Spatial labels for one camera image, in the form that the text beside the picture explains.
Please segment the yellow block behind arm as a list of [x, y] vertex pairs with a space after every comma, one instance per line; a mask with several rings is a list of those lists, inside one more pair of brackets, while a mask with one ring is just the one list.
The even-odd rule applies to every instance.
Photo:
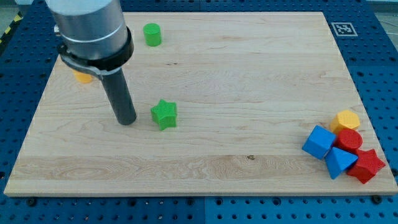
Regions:
[[79, 72], [77, 70], [72, 70], [72, 72], [76, 81], [80, 83], [90, 83], [93, 80], [93, 77], [89, 74]]

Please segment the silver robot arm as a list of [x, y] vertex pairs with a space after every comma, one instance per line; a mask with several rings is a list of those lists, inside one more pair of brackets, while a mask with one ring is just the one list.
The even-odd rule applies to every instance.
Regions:
[[58, 51], [77, 73], [123, 80], [134, 44], [118, 0], [46, 0], [62, 38]]

